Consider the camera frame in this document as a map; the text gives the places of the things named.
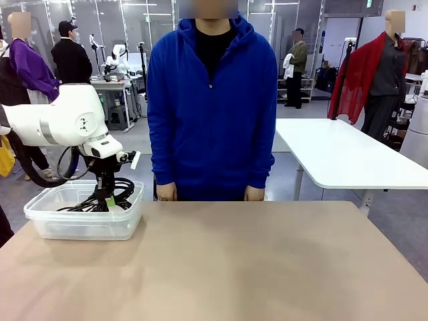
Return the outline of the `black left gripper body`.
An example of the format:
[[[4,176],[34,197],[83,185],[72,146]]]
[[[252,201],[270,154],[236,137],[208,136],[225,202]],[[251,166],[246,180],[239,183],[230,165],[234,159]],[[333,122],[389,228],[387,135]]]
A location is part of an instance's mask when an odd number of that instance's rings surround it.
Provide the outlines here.
[[[108,158],[93,158],[89,164],[89,171],[96,176],[97,189],[112,193],[115,184],[115,174],[120,171],[122,164],[115,156]]]

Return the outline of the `person's right forearm blue sleeve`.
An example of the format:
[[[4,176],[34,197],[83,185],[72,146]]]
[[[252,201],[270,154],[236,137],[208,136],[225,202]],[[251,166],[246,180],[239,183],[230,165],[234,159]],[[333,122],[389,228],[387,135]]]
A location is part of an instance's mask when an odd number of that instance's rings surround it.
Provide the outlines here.
[[[150,133],[152,171],[158,185],[173,183],[172,138],[165,133]]]

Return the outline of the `person's left forearm blue sleeve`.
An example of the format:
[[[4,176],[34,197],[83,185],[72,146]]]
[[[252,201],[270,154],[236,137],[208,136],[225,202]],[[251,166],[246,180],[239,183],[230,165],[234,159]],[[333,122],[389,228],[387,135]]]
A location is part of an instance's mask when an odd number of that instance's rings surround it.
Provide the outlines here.
[[[256,189],[264,189],[270,175],[275,158],[272,154],[275,132],[258,133],[253,141],[252,161],[249,171],[248,185]]]

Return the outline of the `person's left hand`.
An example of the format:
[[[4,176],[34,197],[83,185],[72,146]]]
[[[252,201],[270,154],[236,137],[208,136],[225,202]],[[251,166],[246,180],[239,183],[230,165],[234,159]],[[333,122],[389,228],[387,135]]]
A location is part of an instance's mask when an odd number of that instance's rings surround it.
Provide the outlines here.
[[[245,189],[244,201],[263,201],[265,189],[259,189],[248,185]]]

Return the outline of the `grey step stool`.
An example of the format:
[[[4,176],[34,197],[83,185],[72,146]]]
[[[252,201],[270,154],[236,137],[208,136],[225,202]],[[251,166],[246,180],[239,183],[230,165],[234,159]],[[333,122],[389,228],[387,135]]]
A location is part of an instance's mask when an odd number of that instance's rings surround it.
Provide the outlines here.
[[[107,127],[109,131],[121,130],[126,132],[129,130],[125,106],[120,105],[108,108]]]

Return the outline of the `dark blurry foreground object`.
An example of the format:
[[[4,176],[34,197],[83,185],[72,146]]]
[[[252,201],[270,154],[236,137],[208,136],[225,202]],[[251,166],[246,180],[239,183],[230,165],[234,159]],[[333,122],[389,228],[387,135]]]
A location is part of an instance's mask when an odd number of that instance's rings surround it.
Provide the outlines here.
[[[13,236],[14,232],[10,226],[9,220],[0,205],[0,248],[3,247]]]

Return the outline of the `person in blue hoodie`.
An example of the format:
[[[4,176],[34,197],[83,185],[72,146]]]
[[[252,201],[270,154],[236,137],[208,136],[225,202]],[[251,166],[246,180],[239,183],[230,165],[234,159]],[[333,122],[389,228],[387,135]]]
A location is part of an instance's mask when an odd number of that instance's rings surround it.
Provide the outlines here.
[[[177,201],[244,201],[255,136],[276,132],[276,55],[237,0],[179,5],[150,54],[149,134],[172,138]]]

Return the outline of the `person in black jacket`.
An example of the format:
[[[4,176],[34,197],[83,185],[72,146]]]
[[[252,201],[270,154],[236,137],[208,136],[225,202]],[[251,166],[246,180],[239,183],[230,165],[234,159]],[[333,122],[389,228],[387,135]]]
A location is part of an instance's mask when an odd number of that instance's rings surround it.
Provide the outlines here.
[[[59,22],[60,40],[51,50],[62,84],[90,84],[92,64],[86,50],[76,42],[77,28],[69,21]]]

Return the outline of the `white stand lamp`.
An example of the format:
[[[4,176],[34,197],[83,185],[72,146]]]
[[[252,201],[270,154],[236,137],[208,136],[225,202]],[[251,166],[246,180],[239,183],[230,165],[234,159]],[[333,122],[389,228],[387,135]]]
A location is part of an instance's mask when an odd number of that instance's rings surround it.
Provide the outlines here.
[[[99,44],[95,40],[95,37],[94,37],[93,33],[91,33],[89,35],[89,42],[90,42],[90,47],[91,47],[92,51],[94,52],[94,56],[95,56],[95,59],[96,59],[97,70],[100,70],[99,59],[98,59],[98,48],[99,48]]]

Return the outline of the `wooden shoe rack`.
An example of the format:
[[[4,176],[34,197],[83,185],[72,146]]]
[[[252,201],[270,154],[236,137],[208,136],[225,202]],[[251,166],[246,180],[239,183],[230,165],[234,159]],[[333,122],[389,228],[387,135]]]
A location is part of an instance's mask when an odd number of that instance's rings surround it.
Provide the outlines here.
[[[312,91],[314,89],[314,79],[306,76],[301,80],[301,99],[303,102],[310,102],[312,100]],[[288,101],[287,83],[283,78],[278,79],[278,104],[285,104]]]

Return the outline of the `person in olive jacket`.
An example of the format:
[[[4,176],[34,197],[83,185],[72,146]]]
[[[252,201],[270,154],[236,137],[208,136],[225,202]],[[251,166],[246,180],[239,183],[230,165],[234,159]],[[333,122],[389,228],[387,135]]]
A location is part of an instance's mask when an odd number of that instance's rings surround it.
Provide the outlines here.
[[[293,46],[289,53],[293,55],[290,59],[290,65],[294,67],[293,76],[286,80],[287,85],[287,103],[286,106],[300,109],[302,107],[301,85],[302,75],[306,70],[308,56],[308,46],[304,42],[304,30],[296,28],[292,34]]]

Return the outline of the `black bags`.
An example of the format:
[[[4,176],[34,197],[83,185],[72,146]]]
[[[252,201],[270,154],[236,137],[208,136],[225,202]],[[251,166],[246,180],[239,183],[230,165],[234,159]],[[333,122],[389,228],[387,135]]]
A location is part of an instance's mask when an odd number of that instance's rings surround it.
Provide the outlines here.
[[[332,93],[338,75],[338,68],[321,67],[316,70],[315,88]]]

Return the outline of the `black tripod white head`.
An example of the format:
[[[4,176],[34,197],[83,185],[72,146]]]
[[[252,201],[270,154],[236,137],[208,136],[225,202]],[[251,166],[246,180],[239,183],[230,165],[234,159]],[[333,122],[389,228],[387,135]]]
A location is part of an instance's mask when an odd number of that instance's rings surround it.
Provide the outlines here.
[[[334,103],[333,114],[332,114],[332,117],[330,118],[331,120],[336,120],[337,116],[338,116],[338,109],[339,109],[339,105],[340,105],[340,99],[341,99],[341,95],[342,95],[342,89],[343,89],[344,81],[346,79],[346,73],[347,73],[347,69],[348,69],[350,55],[352,53],[353,47],[356,44],[356,38],[355,37],[348,37],[345,40],[348,42],[347,47],[346,47],[346,56],[345,56],[345,59],[343,61],[343,66],[342,66],[343,69],[342,69],[342,73],[341,73],[340,78],[339,78],[339,83],[338,83],[339,87],[338,87],[336,102]]]

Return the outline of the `white side table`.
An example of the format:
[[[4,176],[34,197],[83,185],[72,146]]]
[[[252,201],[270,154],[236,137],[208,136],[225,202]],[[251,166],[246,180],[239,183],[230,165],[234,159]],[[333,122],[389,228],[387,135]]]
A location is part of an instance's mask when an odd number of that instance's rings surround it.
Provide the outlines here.
[[[421,75],[407,74],[406,85],[409,86],[409,92],[405,97],[405,103],[415,104],[419,96],[428,95],[428,70]]]

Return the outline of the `dark wall screen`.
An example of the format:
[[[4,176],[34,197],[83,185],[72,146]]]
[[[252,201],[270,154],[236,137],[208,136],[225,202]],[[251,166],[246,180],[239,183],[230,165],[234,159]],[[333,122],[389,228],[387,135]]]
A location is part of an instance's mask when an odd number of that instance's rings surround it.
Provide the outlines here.
[[[376,17],[383,10],[384,0],[325,0],[327,17]]]

